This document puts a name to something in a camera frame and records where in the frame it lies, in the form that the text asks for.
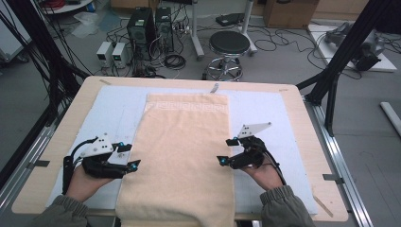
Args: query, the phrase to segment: hand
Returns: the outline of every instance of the hand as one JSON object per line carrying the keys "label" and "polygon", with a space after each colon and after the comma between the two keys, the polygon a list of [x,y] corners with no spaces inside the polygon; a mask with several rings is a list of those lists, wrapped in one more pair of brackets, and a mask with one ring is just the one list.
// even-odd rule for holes
{"label": "hand", "polygon": [[78,166],[74,171],[73,178],[71,179],[70,186],[65,196],[84,202],[91,198],[101,186],[112,180],[113,179],[91,177],[85,173],[82,166]]}
{"label": "hand", "polygon": [[276,169],[271,165],[270,161],[266,157],[262,166],[259,168],[256,168],[256,166],[249,166],[244,167],[241,170],[248,173],[257,182],[257,184],[266,191],[283,186]]}

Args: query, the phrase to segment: gray floor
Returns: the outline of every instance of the gray floor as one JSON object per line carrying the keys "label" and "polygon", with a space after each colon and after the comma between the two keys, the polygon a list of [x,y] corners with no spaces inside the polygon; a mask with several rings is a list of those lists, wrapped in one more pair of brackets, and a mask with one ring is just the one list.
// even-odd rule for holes
{"label": "gray floor", "polygon": [[[106,39],[106,32],[118,27],[119,20],[106,6],[97,12],[100,15],[100,30],[96,35],[80,39],[69,34],[66,40],[79,56],[85,66],[101,75],[96,59],[96,51]],[[63,23],[74,22],[72,14],[61,18]],[[199,20],[202,26],[218,27],[214,17]],[[252,18],[251,25],[262,26],[261,18]],[[309,36],[304,30],[291,30]],[[208,38],[215,30],[199,31],[200,43],[203,45],[205,58],[197,61],[195,50],[189,35],[182,37],[183,53],[186,66],[176,71],[162,68],[158,74],[168,79],[201,79],[207,63],[215,57],[207,47]],[[267,31],[250,27],[253,41],[266,40]],[[289,41],[297,41],[301,50],[312,47],[312,43],[300,36],[284,32]],[[273,49],[273,44],[258,41],[257,45],[264,49]],[[259,49],[253,57],[242,57],[244,67],[242,82],[287,83],[297,84],[316,75],[322,70],[307,60],[310,51],[300,52],[296,44],[278,45],[274,51]],[[385,56],[397,67],[401,68],[400,55],[386,51]],[[310,58],[315,64],[324,67],[320,59]],[[39,73],[32,63],[12,63],[0,69],[0,167],[17,149],[27,132],[38,119],[47,105],[46,91]],[[352,77],[357,73],[345,71]],[[361,79],[341,76],[339,81],[336,110],[334,117],[334,133],[342,154],[357,185],[360,196],[369,212],[374,226],[401,226],[401,139],[379,107],[381,101],[388,101],[395,111],[401,115],[401,73],[365,72]],[[310,92],[311,87],[301,91],[303,95]],[[0,217],[3,226],[23,226],[32,216],[16,215],[9,209]],[[111,220],[104,218],[93,220],[94,226],[110,226]],[[317,222],[317,226],[356,226],[352,215],[344,223]]]}

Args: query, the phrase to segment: stool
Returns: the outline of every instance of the stool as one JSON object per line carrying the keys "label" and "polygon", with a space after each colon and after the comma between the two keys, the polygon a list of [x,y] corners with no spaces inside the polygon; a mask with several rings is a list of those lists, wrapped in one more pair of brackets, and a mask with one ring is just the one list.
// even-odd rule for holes
{"label": "stool", "polygon": [[242,66],[238,57],[244,55],[250,45],[248,38],[239,32],[219,31],[213,34],[209,47],[220,57],[207,65],[207,74],[215,80],[238,81],[242,77]]}

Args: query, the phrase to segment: towel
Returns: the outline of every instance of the towel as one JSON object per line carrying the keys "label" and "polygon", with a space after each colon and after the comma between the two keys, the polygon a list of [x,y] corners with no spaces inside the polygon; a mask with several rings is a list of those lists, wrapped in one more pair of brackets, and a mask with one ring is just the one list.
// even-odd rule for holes
{"label": "towel", "polygon": [[234,226],[227,96],[149,94],[116,205],[122,226]]}

